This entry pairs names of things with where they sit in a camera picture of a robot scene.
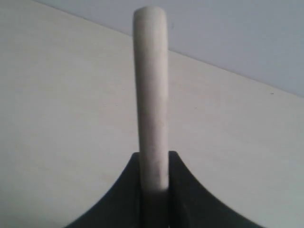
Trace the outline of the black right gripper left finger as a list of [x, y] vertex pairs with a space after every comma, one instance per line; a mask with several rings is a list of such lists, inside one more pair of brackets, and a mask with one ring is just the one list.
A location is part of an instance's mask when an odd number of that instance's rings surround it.
[[139, 154], [133, 153], [110, 190], [68, 228], [139, 228], [141, 226]]

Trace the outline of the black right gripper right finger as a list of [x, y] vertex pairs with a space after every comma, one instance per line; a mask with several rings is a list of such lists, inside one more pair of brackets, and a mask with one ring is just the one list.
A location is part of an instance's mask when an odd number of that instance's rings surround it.
[[212, 195], [175, 151], [169, 152], [171, 228], [259, 228]]

